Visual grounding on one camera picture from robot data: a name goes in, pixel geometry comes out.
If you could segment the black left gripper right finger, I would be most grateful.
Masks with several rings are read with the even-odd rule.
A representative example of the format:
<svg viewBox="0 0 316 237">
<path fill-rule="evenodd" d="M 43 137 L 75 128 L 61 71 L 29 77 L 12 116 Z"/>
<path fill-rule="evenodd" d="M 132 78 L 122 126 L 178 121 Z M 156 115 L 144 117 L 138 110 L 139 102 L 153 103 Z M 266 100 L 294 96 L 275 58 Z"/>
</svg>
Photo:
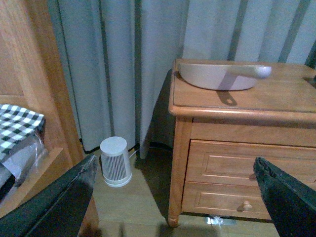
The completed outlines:
<svg viewBox="0 0 316 237">
<path fill-rule="evenodd" d="M 316 235 L 316 192 L 262 157 L 253 165 L 262 200 L 281 237 Z"/>
</svg>

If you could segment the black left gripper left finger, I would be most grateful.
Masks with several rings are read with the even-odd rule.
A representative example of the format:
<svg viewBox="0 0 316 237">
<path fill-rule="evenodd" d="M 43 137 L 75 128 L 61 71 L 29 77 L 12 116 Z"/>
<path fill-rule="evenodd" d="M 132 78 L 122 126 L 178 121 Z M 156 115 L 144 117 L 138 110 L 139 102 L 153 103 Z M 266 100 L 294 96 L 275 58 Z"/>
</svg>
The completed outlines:
<svg viewBox="0 0 316 237">
<path fill-rule="evenodd" d="M 92 197 L 97 170 L 89 155 L 0 220 L 2 237 L 76 237 Z"/>
</svg>

